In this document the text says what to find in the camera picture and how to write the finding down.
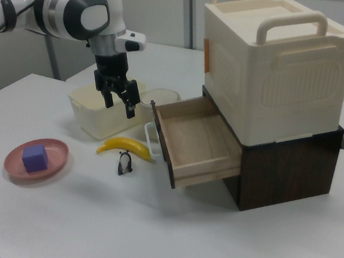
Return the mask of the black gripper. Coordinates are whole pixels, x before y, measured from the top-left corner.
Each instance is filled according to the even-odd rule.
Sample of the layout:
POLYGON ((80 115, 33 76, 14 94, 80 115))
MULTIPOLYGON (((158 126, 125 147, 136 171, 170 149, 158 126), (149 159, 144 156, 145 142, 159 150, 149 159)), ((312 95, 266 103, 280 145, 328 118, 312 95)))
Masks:
POLYGON ((138 85, 136 80, 126 79, 126 73, 129 70, 127 54, 118 53, 111 56, 95 55, 96 71, 94 71, 95 86, 98 92, 101 92, 106 108, 113 107, 112 91, 108 80, 117 83, 116 88, 118 96, 123 101, 126 110, 126 117, 131 119, 135 117, 135 108, 141 102, 138 85))

